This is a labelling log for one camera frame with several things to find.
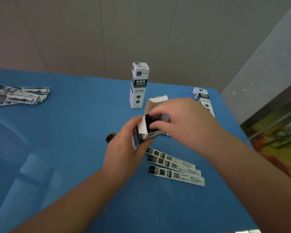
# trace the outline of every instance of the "barcode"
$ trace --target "barcode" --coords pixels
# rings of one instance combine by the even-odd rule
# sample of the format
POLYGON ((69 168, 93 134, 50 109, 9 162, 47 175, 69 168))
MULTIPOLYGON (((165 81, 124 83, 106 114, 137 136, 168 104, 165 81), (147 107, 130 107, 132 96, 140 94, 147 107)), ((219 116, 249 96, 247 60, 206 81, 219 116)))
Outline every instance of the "barcode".
POLYGON ((173 173, 173 178, 180 179, 180 173, 176 173, 176 172, 174 172, 174 173, 173 173))
POLYGON ((172 157, 169 156, 169 155, 166 155, 166 159, 169 160, 169 161, 172 161, 172 157))

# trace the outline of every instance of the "white box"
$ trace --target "white box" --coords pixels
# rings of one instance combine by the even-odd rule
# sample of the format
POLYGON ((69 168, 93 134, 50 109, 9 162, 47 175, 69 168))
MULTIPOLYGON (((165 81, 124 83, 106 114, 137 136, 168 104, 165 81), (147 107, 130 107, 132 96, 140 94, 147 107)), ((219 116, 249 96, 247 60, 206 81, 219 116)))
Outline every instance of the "white box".
POLYGON ((183 172, 183 173, 188 173, 188 174, 192 174, 192 175, 196 175, 196 176, 202 176, 202 173, 201 173, 200 170, 195 170, 195 169, 193 170, 193 169, 190 169, 190 168, 181 167, 181 166, 179 166, 177 164, 171 163, 168 160, 161 159, 161 158, 156 157, 154 155, 150 155, 149 154, 148 162, 155 163, 157 165, 164 166, 164 167, 176 170, 177 172, 183 172))
POLYGON ((181 167, 186 167, 186 168, 189 168, 189 169, 191 169, 193 171, 196 170, 194 164, 191 164, 191 163, 185 162, 185 161, 183 161, 181 159, 172 157, 170 155, 167 155, 167 154, 165 154, 163 152, 160 152, 160 151, 158 151, 156 149, 153 149, 151 147, 147 148, 146 153, 150 154, 150 155, 154 155, 154 156, 159 157, 161 159, 170 161, 171 163, 174 163, 174 164, 179 165, 181 167))
POLYGON ((142 107, 149 71, 150 69, 146 63, 132 63, 132 82, 129 96, 132 109, 142 107))
POLYGON ((193 89, 194 99, 205 106, 210 113, 214 116, 213 108, 209 99, 208 91, 202 88, 193 89))
POLYGON ((170 178, 177 181, 183 181, 194 185, 205 186, 205 179, 201 176, 189 175, 186 173, 168 170, 166 168, 150 166, 149 174, 170 178))
POLYGON ((133 130, 132 144, 135 150, 143 142, 143 140, 147 138, 155 139, 160 134, 161 130, 158 130, 158 129, 149 132, 150 129, 148 130, 148 128, 149 128, 149 125, 151 124, 151 121, 148 121, 148 118, 151 118, 151 117, 148 115, 148 113, 150 113, 150 111, 154 107, 162 104, 166 100, 168 100, 167 96, 148 99, 146 103, 146 107, 145 107, 145 113, 144 113, 145 115, 143 116, 143 119, 138 123, 138 125, 133 130))

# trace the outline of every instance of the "white wall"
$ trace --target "white wall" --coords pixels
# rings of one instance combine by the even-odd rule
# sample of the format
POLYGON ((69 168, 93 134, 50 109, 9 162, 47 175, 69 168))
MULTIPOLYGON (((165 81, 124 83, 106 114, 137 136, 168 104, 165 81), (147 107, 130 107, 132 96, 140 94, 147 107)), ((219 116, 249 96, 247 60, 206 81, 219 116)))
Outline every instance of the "white wall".
POLYGON ((291 0, 0 0, 0 67, 219 92, 291 7, 291 0))
POLYGON ((291 9, 221 96, 239 124, 291 85, 291 9))

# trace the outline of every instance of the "blue tabletop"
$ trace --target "blue tabletop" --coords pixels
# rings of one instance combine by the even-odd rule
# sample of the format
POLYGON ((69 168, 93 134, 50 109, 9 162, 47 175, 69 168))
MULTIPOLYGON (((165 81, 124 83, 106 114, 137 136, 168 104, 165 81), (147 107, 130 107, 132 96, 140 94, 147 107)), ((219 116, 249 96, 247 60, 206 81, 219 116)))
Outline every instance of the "blue tabletop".
MULTIPOLYGON (((0 107, 0 232, 8 232, 99 170, 106 135, 143 115, 144 108, 130 108, 130 81, 0 69, 0 84, 52 90, 37 105, 0 107)), ((192 90, 148 83, 145 102, 163 95, 192 98, 192 90)), ((249 144, 218 92, 208 92, 221 126, 249 144)), ((195 164, 205 187, 149 175, 145 155, 88 232, 225 233, 257 228, 204 158, 168 136, 160 135, 151 147, 195 164)))

